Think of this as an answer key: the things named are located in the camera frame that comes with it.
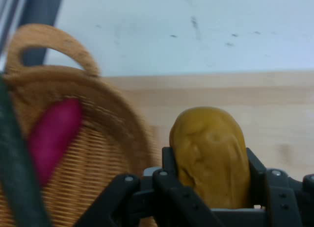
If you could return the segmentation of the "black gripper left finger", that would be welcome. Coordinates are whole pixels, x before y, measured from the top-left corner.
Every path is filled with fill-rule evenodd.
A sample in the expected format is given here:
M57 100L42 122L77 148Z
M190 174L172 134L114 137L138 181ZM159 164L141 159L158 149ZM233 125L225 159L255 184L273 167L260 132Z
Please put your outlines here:
M163 167L152 176L116 176L74 224L76 227L137 227L153 217L159 227L212 227L214 215L174 175L172 150L164 148Z

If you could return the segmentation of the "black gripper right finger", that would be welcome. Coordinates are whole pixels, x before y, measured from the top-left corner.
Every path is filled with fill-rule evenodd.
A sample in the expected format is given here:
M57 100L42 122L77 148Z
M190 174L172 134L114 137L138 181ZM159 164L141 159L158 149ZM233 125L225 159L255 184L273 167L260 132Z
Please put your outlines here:
M253 204L265 208L269 227L312 227L314 225L314 175L302 181L285 171L266 168L257 156L246 149Z

